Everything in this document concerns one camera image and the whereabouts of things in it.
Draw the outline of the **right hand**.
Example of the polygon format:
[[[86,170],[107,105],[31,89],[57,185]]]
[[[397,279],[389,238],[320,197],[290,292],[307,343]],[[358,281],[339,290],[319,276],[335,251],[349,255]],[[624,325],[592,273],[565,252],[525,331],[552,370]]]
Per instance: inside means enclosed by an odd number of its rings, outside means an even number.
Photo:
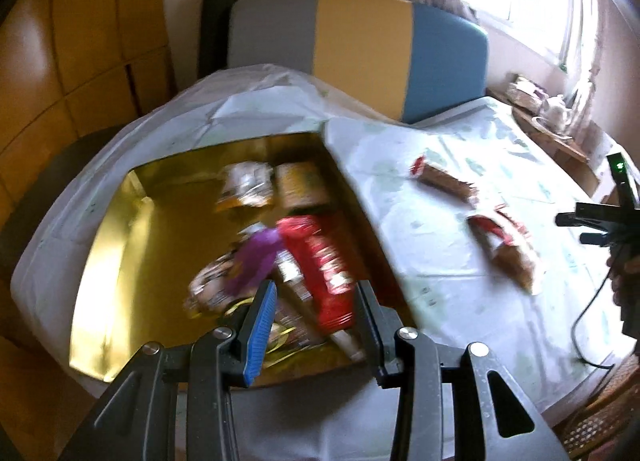
[[[624,266],[620,260],[616,259],[613,255],[608,258],[606,265],[610,268],[610,271],[608,272],[608,279],[611,280],[613,303],[620,307],[622,306],[624,291]]]

